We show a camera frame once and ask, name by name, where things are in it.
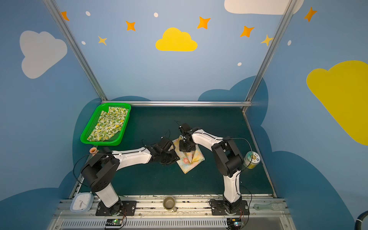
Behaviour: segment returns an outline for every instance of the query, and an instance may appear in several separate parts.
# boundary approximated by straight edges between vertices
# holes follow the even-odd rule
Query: gray tool
[[[254,204],[253,207],[257,211],[264,210],[264,209],[270,209],[270,210],[274,210],[274,211],[282,211],[282,210],[285,210],[286,205],[285,205],[285,203],[270,203],[268,205]]]

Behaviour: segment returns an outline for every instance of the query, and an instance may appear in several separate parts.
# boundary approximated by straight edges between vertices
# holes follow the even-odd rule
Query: floral cloth
[[[102,111],[97,125],[87,140],[106,141],[121,130],[128,110],[120,107],[109,107],[109,111]]]
[[[182,140],[183,137],[180,135],[178,139],[173,140],[175,145],[175,152],[180,157],[180,160],[177,161],[181,170],[186,174],[190,170],[192,170],[195,166],[205,160],[201,150],[198,145],[195,145],[195,151],[192,152],[181,152],[179,151],[179,141]]]

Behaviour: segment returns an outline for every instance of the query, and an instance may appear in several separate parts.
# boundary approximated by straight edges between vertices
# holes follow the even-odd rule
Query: yellow cloud
[[[156,49],[161,51],[193,51],[197,43],[187,32],[171,27],[163,33],[162,39],[156,42]]]
[[[307,85],[351,138],[368,145],[368,64],[344,61],[328,71],[315,69]]]

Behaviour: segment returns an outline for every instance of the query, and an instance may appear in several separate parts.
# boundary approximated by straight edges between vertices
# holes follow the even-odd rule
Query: clock face
[[[81,194],[75,198],[75,202],[73,204],[74,210],[83,210],[87,207],[89,199],[91,198],[90,194]]]

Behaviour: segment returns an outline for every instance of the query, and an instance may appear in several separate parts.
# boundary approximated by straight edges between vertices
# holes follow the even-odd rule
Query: green mat
[[[123,140],[111,150],[129,150],[160,141],[166,133],[170,139],[179,137],[175,121],[200,127],[218,137],[245,138],[255,151],[250,132],[240,108],[203,107],[133,107]],[[235,140],[243,156],[250,151],[245,140]],[[223,176],[217,170],[212,152],[200,146],[205,157],[194,169],[184,174],[178,164],[162,166],[159,163],[138,164],[120,169],[112,181],[118,195],[175,195],[175,194],[223,194]],[[272,194],[262,163],[240,174],[240,185],[254,194]],[[81,192],[89,191],[82,186]],[[241,193],[249,193],[240,187]]]

